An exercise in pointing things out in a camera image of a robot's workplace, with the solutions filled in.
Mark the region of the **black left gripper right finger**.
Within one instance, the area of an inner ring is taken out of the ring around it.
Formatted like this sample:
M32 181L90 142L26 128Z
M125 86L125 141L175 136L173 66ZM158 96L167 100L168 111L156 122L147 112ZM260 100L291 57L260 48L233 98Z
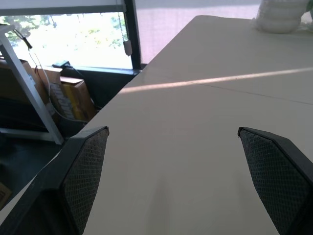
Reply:
M313 235L313 162L289 139L238 129L256 192L279 235Z

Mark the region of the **yellow printed cardboard box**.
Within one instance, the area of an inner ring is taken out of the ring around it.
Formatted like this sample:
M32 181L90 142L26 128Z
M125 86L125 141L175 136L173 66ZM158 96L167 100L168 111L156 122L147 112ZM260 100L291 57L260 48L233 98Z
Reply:
M96 114L94 103L83 79L60 77L66 97L70 99L74 117L90 121Z

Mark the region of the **dark window frame post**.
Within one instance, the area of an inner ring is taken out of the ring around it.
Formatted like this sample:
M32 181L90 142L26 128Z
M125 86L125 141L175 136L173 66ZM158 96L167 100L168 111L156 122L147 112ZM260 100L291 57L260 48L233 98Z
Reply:
M123 1L126 7L124 12L124 19L127 28L128 39L130 40L132 46L132 66L134 70L141 70L141 51L135 0Z

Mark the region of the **white metal frame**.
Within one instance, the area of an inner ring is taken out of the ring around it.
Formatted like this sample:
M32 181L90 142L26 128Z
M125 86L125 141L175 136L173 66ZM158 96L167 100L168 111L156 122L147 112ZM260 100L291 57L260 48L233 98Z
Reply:
M64 139L59 132L54 120L52 119L48 109L44 105L39 93L35 86L32 84L29 75L24 69L22 63L15 54L6 33L13 31L15 27L13 25L0 25L0 52L4 56L4 59L8 63L10 69L15 75L19 85L25 92L27 98L31 102L36 113L43 122L47 132L29 131L21 129L7 129L0 128L0 132L11 138L41 140L41 141L53 141L58 145L63 144Z

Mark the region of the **brown cardboard box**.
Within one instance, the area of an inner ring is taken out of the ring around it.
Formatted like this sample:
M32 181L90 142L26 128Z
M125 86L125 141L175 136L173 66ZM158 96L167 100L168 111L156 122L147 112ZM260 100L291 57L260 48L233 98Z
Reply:
M22 65L24 74L28 76L27 79L19 77L15 72L16 68L12 70L5 58L0 56L0 98L6 98L20 104L32 105L28 94L33 94L36 91L37 96L41 98L52 119L58 122L59 116L49 100L43 82L26 60L21 59L20 64Z

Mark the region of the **black power adapter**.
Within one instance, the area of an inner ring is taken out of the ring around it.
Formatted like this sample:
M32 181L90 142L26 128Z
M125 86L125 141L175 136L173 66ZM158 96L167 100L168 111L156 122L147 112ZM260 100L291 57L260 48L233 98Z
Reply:
M71 68L72 65L67 60L57 61L54 64L52 64L54 68L64 69L64 68Z

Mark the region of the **white roller blind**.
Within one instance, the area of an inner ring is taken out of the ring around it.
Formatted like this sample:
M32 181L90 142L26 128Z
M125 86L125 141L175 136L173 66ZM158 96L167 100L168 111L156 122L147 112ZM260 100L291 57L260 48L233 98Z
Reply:
M0 0L0 16L126 12L124 0Z

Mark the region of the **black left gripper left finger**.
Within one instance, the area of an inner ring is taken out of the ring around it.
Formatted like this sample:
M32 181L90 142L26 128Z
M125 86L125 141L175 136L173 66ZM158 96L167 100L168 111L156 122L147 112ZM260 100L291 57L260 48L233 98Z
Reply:
M102 173L109 129L82 131L34 178L0 235L82 235Z

